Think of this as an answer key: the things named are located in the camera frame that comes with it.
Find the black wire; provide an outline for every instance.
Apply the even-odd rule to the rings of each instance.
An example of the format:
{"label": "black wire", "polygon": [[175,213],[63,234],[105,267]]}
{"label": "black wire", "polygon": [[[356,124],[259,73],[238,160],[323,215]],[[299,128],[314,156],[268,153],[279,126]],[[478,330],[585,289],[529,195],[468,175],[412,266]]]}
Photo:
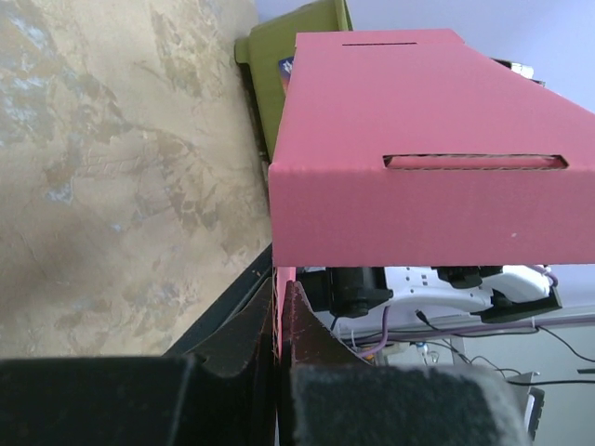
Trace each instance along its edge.
{"label": "black wire", "polygon": [[559,381],[541,381],[538,383],[515,383],[508,381],[513,386],[533,387],[533,386],[556,386],[559,384],[595,384],[595,381],[588,379],[563,379]]}
{"label": "black wire", "polygon": [[482,356],[482,355],[478,355],[478,356],[476,356],[475,358],[473,358],[473,359],[471,360],[471,364],[472,364],[474,361],[476,361],[476,360],[484,360],[484,361],[486,361],[488,364],[490,364],[492,367],[494,367],[494,369],[495,369],[497,372],[500,372],[500,374],[502,375],[502,377],[503,377],[503,378],[505,378],[505,379],[506,379],[506,375],[504,374],[504,372],[514,372],[515,374],[522,374],[521,372],[519,372],[519,371],[518,371],[518,370],[516,370],[516,369],[510,369],[510,368],[505,368],[505,369],[503,369],[503,368],[500,368],[500,367],[498,367],[497,365],[495,365],[493,362],[491,362],[490,360],[488,360],[487,358],[485,358],[485,357],[484,357],[484,356]]}
{"label": "black wire", "polygon": [[465,356],[463,353],[461,353],[460,351],[458,351],[456,348],[454,348],[451,344],[441,344],[440,342],[434,342],[434,341],[424,341],[426,342],[426,344],[430,344],[432,346],[439,346],[442,348],[447,348],[450,351],[454,352],[455,354],[457,354],[459,356],[459,358],[461,360],[463,360],[466,364],[471,364],[471,361],[469,360],[469,358],[467,356]]}
{"label": "black wire", "polygon": [[583,360],[583,361],[588,361],[588,362],[595,362],[595,360],[592,360],[591,358],[587,358],[586,356],[583,356],[583,355],[581,355],[580,353],[578,353],[578,352],[577,352],[577,351],[576,351],[576,350],[573,348],[573,346],[571,346],[570,344],[568,344],[568,342],[566,342],[566,341],[565,341],[564,339],[562,339],[560,336],[558,336],[557,334],[555,334],[555,333],[553,333],[552,331],[548,330],[547,328],[545,328],[545,327],[542,327],[542,326],[538,326],[538,327],[536,327],[536,328],[538,328],[538,329],[540,329],[540,330],[543,330],[544,332],[546,332],[546,333],[548,333],[548,334],[550,334],[550,335],[554,336],[556,339],[558,339],[560,342],[562,342],[562,343],[563,343],[565,346],[567,346],[567,347],[568,347],[568,349],[569,349],[570,351],[572,351],[572,352],[574,353],[574,355],[575,355],[576,357],[580,358],[581,360]]}
{"label": "black wire", "polygon": [[535,333],[539,332],[539,328],[542,328],[542,327],[536,327],[534,329],[534,331],[532,331],[532,332],[492,333],[492,334],[458,334],[458,333],[449,332],[447,330],[443,330],[441,328],[436,327],[435,325],[432,325],[430,323],[430,321],[428,321],[428,317],[420,309],[416,310],[416,316],[420,321],[424,322],[426,325],[429,326],[429,328],[431,328],[432,330],[434,330],[436,332],[444,333],[446,335],[450,335],[450,336],[454,336],[454,337],[466,337],[469,339],[480,338],[480,337],[504,336],[504,335],[534,335]]}
{"label": "black wire", "polygon": [[521,372],[519,372],[517,369],[508,369],[508,368],[504,368],[504,369],[499,369],[502,372],[513,372],[515,374],[522,374]]}

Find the cardboard box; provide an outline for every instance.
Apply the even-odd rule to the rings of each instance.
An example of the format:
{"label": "cardboard box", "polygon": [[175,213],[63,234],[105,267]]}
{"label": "cardboard box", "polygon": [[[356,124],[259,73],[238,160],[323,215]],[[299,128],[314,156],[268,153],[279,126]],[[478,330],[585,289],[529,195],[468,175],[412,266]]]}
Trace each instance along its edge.
{"label": "cardboard box", "polygon": [[595,263],[595,116],[450,31],[305,33],[276,266]]}

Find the pink cardboard box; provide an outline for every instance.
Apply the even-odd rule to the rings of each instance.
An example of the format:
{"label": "pink cardboard box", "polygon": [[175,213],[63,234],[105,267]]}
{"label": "pink cardboard box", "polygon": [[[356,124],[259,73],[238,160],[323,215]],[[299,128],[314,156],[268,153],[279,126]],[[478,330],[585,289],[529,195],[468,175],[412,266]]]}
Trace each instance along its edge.
{"label": "pink cardboard box", "polygon": [[275,266],[595,263],[595,115],[447,30],[303,33]]}

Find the cable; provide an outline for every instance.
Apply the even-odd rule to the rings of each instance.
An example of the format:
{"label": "cable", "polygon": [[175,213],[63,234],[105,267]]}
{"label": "cable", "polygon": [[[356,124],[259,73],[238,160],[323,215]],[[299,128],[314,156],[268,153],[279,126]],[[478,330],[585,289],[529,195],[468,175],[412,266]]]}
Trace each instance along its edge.
{"label": "cable", "polygon": [[574,353],[574,355],[578,358],[580,358],[583,361],[588,361],[588,362],[595,362],[595,360],[592,360],[591,358],[587,358],[586,356],[581,355],[580,353],[578,353],[573,346],[571,346],[570,344],[568,344],[568,342],[566,342],[564,339],[562,339],[560,336],[558,336],[557,334],[553,333],[551,330],[547,329],[546,327],[542,327],[542,326],[537,326],[536,328],[543,330],[544,332],[554,336],[556,339],[558,339],[560,342],[562,342],[565,346],[568,347],[568,349],[570,351],[572,351]]}
{"label": "cable", "polygon": [[374,355],[387,345],[387,341],[389,340],[389,310],[390,305],[387,305],[384,307],[384,311],[382,311],[382,338],[380,339],[380,342],[368,350],[358,351],[356,355],[360,358]]}
{"label": "cable", "polygon": [[447,330],[442,330],[438,327],[436,327],[435,325],[432,325],[430,323],[430,321],[428,321],[428,317],[424,314],[424,312],[420,309],[416,310],[416,317],[424,322],[426,325],[429,326],[429,328],[431,328],[432,330],[436,331],[436,332],[440,332],[440,333],[444,333],[445,335],[450,335],[450,336],[454,336],[454,337],[463,337],[463,338],[469,338],[469,339],[474,339],[474,338],[480,338],[480,337],[491,337],[491,336],[504,336],[504,335],[534,335],[535,333],[539,332],[539,328],[540,327],[536,327],[533,331],[531,332],[516,332],[516,333],[492,333],[492,334],[457,334],[457,333],[452,333],[449,332]]}
{"label": "cable", "polygon": [[497,372],[500,372],[500,374],[502,374],[502,377],[505,378],[505,379],[506,379],[506,375],[504,374],[504,372],[514,372],[515,374],[522,374],[521,372],[519,372],[516,369],[510,369],[510,368],[503,369],[503,368],[500,368],[500,367],[498,367],[497,365],[495,365],[493,362],[491,362],[490,360],[488,360],[487,358],[485,358],[482,355],[478,355],[475,358],[473,358],[471,360],[471,364],[474,361],[476,361],[476,360],[484,360],[484,361],[486,361],[488,364],[490,364],[492,367],[494,367],[494,370],[496,370]]}
{"label": "cable", "polygon": [[463,353],[461,353],[460,351],[458,351],[456,348],[454,348],[452,346],[452,344],[441,344],[440,342],[434,342],[434,341],[426,341],[426,344],[430,344],[432,346],[438,346],[438,347],[442,347],[442,348],[447,348],[450,351],[454,352],[455,354],[457,354],[459,356],[459,358],[461,360],[463,360],[466,364],[471,364],[471,361],[469,360],[469,358],[467,356],[465,356]]}
{"label": "cable", "polygon": [[333,319],[333,323],[331,323],[331,332],[333,330],[335,330],[335,325],[337,325],[337,321],[338,321],[338,316],[335,316],[335,318]]}
{"label": "cable", "polygon": [[525,265],[527,268],[532,269],[533,271],[538,272],[539,274],[546,276],[547,278],[549,278],[551,280],[551,286],[558,286],[558,278],[556,277],[556,275],[547,270],[546,268],[543,268],[540,265]]}
{"label": "cable", "polygon": [[595,381],[588,379],[563,379],[559,381],[541,381],[540,383],[515,383],[514,381],[508,381],[513,386],[522,387],[533,387],[533,386],[556,386],[559,384],[595,384]]}

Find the green plastic container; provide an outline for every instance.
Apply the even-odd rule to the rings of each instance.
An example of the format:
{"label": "green plastic container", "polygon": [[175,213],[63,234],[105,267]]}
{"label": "green plastic container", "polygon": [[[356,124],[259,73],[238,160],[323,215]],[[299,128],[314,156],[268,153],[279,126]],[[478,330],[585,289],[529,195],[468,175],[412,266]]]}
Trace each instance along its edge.
{"label": "green plastic container", "polygon": [[279,61],[296,51],[296,34],[351,31],[346,0],[319,0],[267,21],[235,42],[235,60],[250,66],[267,152],[272,159],[285,102]]}

